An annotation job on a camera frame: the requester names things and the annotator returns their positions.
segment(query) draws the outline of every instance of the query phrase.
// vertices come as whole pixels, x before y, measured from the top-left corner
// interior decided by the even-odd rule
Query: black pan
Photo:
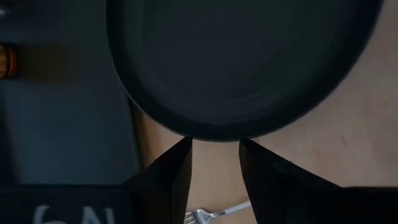
[[[380,0],[109,0],[129,96],[185,136],[268,133],[316,106],[369,39]]]

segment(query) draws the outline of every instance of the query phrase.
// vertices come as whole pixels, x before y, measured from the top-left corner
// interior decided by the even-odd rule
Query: wooden table
[[[398,186],[398,1],[385,1],[366,50],[314,110],[255,141],[341,186]],[[146,165],[182,137],[139,114]],[[194,141],[188,209],[222,210],[248,199],[238,143]],[[214,224],[256,223],[251,209]]]

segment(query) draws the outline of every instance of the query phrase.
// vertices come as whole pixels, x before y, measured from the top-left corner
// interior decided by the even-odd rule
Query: wooden surface
[[[366,50],[339,87],[298,121],[255,141],[342,186],[398,186],[398,1],[385,1]],[[150,164],[182,137],[144,114]],[[194,141],[188,209],[222,210],[248,199],[236,142]],[[256,223],[251,209],[214,224]]]

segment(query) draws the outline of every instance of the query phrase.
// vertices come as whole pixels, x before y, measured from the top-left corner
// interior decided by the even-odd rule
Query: fork
[[[247,201],[231,208],[227,208],[222,212],[215,213],[210,213],[202,208],[198,208],[185,214],[184,224],[209,224],[210,221],[214,218],[220,217],[222,215],[231,214],[250,206],[250,201]]]

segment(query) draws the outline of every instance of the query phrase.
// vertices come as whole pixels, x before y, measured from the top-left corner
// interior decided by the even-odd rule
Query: silver fork
[[[215,213],[210,213],[204,209],[198,208],[185,214],[184,224],[209,224],[210,221],[214,218],[220,217],[222,215],[231,214],[250,206],[250,201],[247,201],[231,208],[227,208],[222,212]]]

